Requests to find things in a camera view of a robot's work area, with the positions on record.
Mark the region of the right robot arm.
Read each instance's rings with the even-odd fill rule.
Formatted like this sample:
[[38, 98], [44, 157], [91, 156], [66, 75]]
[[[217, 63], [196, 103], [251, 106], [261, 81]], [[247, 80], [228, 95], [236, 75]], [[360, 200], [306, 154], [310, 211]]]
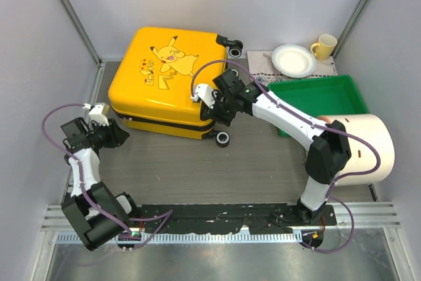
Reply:
[[313, 118], [259, 83], [244, 84], [234, 69], [223, 72], [213, 83], [197, 84], [192, 89], [191, 98], [201, 103], [204, 117], [228, 126], [236, 113], [246, 113], [283, 130], [308, 152], [305, 170], [309, 178], [297, 201], [297, 217], [303, 224], [314, 224], [321, 216], [334, 178], [351, 158], [344, 125]]

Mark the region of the yellow Pikachu suitcase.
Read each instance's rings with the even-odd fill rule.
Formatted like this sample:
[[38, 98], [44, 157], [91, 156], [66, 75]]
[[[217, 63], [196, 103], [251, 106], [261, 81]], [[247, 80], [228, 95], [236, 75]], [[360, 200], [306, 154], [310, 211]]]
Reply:
[[226, 147], [230, 136], [215, 130], [194, 102], [198, 84], [214, 86], [227, 57], [239, 57], [243, 43], [217, 33], [146, 26], [128, 46], [108, 91], [111, 107], [133, 129], [202, 140]]

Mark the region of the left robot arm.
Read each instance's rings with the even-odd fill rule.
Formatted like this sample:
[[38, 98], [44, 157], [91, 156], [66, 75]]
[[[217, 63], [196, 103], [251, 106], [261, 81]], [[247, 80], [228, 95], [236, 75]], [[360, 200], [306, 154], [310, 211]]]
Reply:
[[115, 119], [105, 126], [88, 124], [82, 117], [61, 126], [65, 160], [72, 167], [73, 189], [61, 204], [62, 211], [84, 246], [94, 251], [134, 227], [140, 211], [132, 197], [113, 195], [99, 176], [99, 150], [120, 147], [130, 134]]

